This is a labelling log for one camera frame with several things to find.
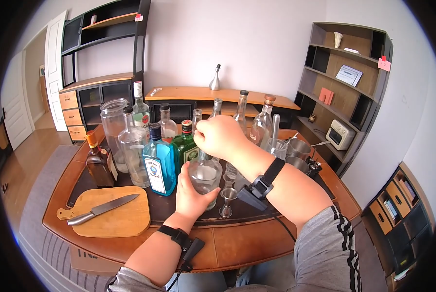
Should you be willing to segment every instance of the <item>hand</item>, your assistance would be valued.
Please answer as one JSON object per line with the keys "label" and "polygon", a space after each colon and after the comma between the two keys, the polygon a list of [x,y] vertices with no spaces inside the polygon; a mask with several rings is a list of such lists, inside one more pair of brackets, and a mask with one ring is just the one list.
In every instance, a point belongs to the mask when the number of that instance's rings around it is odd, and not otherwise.
{"label": "hand", "polygon": [[216,199],[220,188],[216,188],[205,195],[197,193],[189,178],[189,165],[189,161],[184,163],[177,178],[176,213],[180,213],[195,222],[205,212],[208,205]]}
{"label": "hand", "polygon": [[194,135],[197,146],[211,156],[232,161],[238,150],[253,145],[242,132],[238,122],[230,116],[217,115],[197,123]]}

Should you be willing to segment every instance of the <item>forearm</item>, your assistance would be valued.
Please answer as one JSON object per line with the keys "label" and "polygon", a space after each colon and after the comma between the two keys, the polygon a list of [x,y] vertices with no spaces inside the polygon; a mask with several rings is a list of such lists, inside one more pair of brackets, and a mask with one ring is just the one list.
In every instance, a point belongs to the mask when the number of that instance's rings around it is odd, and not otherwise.
{"label": "forearm", "polygon": [[[231,163],[247,180],[253,182],[258,175],[267,171],[274,159],[272,154],[249,142],[233,155]],[[297,226],[298,232],[309,219],[332,205],[325,190],[289,164],[285,164],[273,181],[273,190],[267,199]]]}
{"label": "forearm", "polygon": [[[173,213],[164,225],[190,233],[194,221],[180,213]],[[139,272],[163,287],[174,274],[180,260],[181,248],[171,237],[156,231],[130,256],[125,266]]]}

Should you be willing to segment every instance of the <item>cutting board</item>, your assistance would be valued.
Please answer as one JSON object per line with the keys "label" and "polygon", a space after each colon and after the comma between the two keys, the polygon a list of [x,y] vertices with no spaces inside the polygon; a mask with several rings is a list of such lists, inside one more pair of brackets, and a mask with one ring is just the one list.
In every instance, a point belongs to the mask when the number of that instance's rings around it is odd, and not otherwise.
{"label": "cutting board", "polygon": [[72,209],[57,210],[57,217],[61,220],[70,219],[90,212],[93,207],[133,193],[140,195],[120,207],[72,228],[83,237],[135,237],[150,226],[146,192],[135,185],[84,191]]}

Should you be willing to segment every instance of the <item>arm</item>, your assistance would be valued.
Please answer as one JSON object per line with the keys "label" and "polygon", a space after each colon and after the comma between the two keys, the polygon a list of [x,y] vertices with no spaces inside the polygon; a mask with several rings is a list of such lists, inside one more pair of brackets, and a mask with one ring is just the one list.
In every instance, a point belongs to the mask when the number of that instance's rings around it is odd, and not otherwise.
{"label": "arm", "polygon": [[[177,179],[176,212],[164,222],[172,228],[190,233],[197,218],[218,195],[219,188],[206,195],[198,194],[188,175],[189,162],[182,166]],[[125,266],[149,278],[156,286],[164,286],[173,276],[180,260],[181,248],[170,236],[156,231],[130,256]]]}
{"label": "arm", "polygon": [[[194,140],[200,149],[229,161],[253,182],[264,174],[275,157],[250,142],[231,117],[220,115],[197,124]],[[285,164],[267,195],[272,205],[300,232],[304,224],[333,203],[325,190],[307,175]]]}

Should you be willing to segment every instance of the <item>knife handle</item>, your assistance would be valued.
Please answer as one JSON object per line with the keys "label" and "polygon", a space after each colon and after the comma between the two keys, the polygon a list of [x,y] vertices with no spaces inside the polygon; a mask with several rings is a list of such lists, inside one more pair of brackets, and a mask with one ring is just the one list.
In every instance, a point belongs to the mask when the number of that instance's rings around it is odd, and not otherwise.
{"label": "knife handle", "polygon": [[78,215],[72,219],[67,220],[67,224],[68,225],[79,225],[79,224],[82,224],[82,223],[90,220],[94,216],[95,216],[95,214],[93,214],[92,212],[88,212],[88,213]]}

